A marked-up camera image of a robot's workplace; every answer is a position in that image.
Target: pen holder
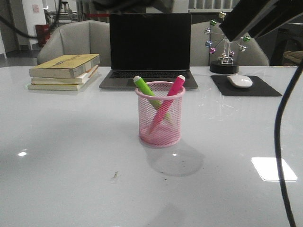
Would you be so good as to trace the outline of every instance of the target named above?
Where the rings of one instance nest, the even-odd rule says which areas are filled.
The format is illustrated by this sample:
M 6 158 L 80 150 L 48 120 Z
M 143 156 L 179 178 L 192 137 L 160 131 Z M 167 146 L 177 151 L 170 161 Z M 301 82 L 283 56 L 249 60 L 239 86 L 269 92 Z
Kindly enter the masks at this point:
M 182 87 L 174 96 L 167 96 L 172 82 L 155 81 L 147 84 L 155 96 L 145 95 L 140 89 L 135 89 L 138 95 L 140 139 L 153 147 L 174 145 L 181 138 L 181 104 L 185 88 Z M 163 112 L 161 119 L 157 119 L 155 116 L 163 103 L 167 111 Z

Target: gray chair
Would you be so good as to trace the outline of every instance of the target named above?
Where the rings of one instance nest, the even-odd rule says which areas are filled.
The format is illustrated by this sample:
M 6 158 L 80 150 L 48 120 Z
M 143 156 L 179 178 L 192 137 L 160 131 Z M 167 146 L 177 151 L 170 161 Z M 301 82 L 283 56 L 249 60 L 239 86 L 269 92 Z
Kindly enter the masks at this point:
M 87 20 L 60 26 L 41 49 L 37 64 L 64 54 L 100 54 L 100 66 L 111 66 L 109 23 Z
M 216 47 L 217 51 L 214 54 L 210 54 L 209 48 L 205 46 L 205 42 L 208 40 L 212 40 L 214 45 L 216 45 L 223 38 L 223 32 L 218 25 L 211 27 L 213 33 L 205 35 L 204 31 L 209 27 L 208 21 L 191 26 L 190 66 L 209 66 L 210 62 L 217 60 L 220 54 L 223 53 L 223 42 Z M 268 57 L 255 39 L 239 44 L 246 46 L 246 51 L 240 52 L 237 42 L 231 43 L 231 50 L 235 52 L 234 61 L 237 61 L 240 66 L 269 65 Z

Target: desk surface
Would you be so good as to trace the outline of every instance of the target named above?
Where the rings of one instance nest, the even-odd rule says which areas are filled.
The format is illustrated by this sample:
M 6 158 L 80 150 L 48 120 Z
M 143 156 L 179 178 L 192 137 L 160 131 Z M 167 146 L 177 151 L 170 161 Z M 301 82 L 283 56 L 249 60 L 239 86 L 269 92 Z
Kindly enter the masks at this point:
M 208 67 L 182 104 L 178 144 L 153 149 L 138 138 L 133 91 L 100 90 L 110 68 L 79 92 L 30 91 L 29 67 L 0 69 L 0 226 L 286 227 L 278 182 L 252 157 L 274 157 L 281 97 L 222 96 Z M 281 94 L 295 67 L 240 67 Z M 281 127 L 287 182 L 303 226 L 303 82 Z M 27 155 L 20 157 L 20 152 Z

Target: green marker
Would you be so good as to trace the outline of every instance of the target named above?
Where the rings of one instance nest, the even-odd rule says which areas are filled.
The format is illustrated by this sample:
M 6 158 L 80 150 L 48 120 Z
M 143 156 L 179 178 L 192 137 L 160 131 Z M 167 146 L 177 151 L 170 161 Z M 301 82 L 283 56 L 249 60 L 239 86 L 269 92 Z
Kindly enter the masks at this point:
M 150 89 L 150 87 L 145 83 L 142 77 L 135 76 L 134 77 L 134 83 L 135 85 L 141 90 L 141 92 L 147 96 L 155 96 L 153 91 Z M 159 100 L 148 100 L 150 104 L 155 108 L 155 110 L 158 110 L 161 106 L 161 102 Z M 170 115 L 169 113 L 165 114 L 164 119 L 170 121 Z

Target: white mouse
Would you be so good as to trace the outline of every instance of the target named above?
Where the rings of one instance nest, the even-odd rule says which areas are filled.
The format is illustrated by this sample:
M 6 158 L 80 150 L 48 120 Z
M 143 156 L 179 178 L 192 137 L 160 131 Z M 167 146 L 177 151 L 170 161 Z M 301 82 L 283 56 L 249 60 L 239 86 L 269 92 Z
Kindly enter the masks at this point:
M 227 78 L 234 87 L 248 88 L 252 86 L 252 80 L 248 76 L 234 74 L 227 76 Z

